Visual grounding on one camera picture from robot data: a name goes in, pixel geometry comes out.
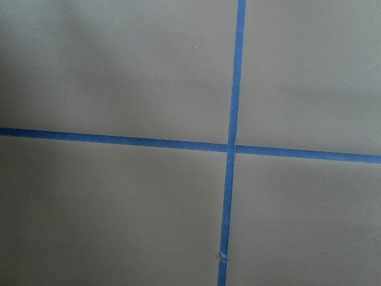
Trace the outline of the long blue tape strip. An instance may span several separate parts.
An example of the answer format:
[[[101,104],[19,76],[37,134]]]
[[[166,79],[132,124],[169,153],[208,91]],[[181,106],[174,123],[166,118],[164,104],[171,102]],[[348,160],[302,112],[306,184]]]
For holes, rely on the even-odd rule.
[[[178,141],[169,139],[137,138],[128,136],[96,135],[88,133],[58,132],[48,130],[16,128],[1,128],[1,135],[20,138],[50,139],[57,141],[76,141],[112,145],[172,148],[181,150],[211,151],[220,153],[228,152],[227,144]],[[257,147],[250,145],[237,145],[233,147],[233,150],[237,154],[380,164],[380,155],[296,150],[287,148]]]

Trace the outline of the crossing blue tape strip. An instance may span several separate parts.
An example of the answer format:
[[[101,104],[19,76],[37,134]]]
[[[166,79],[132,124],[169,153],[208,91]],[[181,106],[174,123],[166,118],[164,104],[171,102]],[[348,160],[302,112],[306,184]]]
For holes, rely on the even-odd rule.
[[[246,1],[238,0],[235,32],[235,54],[232,74],[232,92],[230,100],[229,133],[226,153],[226,171],[224,180],[224,197],[220,232],[220,259],[218,262],[217,285],[226,285],[229,260],[230,220],[233,197],[233,180],[235,172],[235,148],[238,129],[239,100],[241,93],[241,74],[243,42],[245,31]]]

